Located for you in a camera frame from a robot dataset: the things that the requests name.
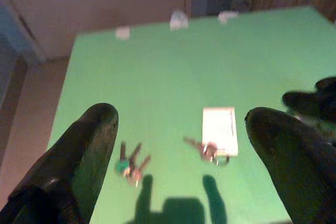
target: green table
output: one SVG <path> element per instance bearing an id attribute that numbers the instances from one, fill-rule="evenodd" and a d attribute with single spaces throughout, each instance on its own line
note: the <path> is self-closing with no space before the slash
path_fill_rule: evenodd
<path id="1" fill-rule="evenodd" d="M 118 109 L 120 124 L 91 223 L 134 219 L 142 186 L 130 187 L 114 172 L 121 141 L 128 154 L 142 142 L 138 162 L 152 155 L 145 170 L 152 176 L 150 213 L 142 217 L 154 222 L 175 208 L 175 223 L 188 215 L 212 223 L 210 203 L 227 223 L 286 220 L 244 117 L 256 106 L 284 110 L 284 92 L 311 90 L 335 68 L 336 30 L 309 7 L 244 14 L 226 25 L 215 17 L 195 19 L 174 32 L 168 23 L 151 24 L 132 28 L 126 41 L 117 40 L 114 30 L 83 34 L 71 55 L 49 147 L 88 107 L 108 102 Z M 184 136 L 201 140 L 205 106 L 236 109 L 239 154 L 226 167 L 203 163 L 183 142 Z M 220 196 L 205 188 L 214 184 L 204 186 L 204 175 L 215 179 Z M 138 206 L 145 208 L 144 202 Z"/>

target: small white object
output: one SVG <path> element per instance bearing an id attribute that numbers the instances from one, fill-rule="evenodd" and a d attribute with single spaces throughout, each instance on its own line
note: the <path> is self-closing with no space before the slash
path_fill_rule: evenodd
<path id="1" fill-rule="evenodd" d="M 115 36 L 117 39 L 129 39 L 130 38 L 130 27 L 129 26 L 120 26 L 117 27 L 115 31 Z"/>
<path id="2" fill-rule="evenodd" d="M 203 109 L 202 143 L 213 143 L 219 155 L 238 155 L 236 117 L 234 107 Z"/>
<path id="3" fill-rule="evenodd" d="M 221 24 L 226 24 L 230 18 L 238 17 L 239 12 L 233 10 L 225 10 L 218 14 L 218 20 Z"/>
<path id="4" fill-rule="evenodd" d="M 170 31 L 181 28 L 188 28 L 189 22 L 187 15 L 181 10 L 175 10 L 170 19 Z"/>

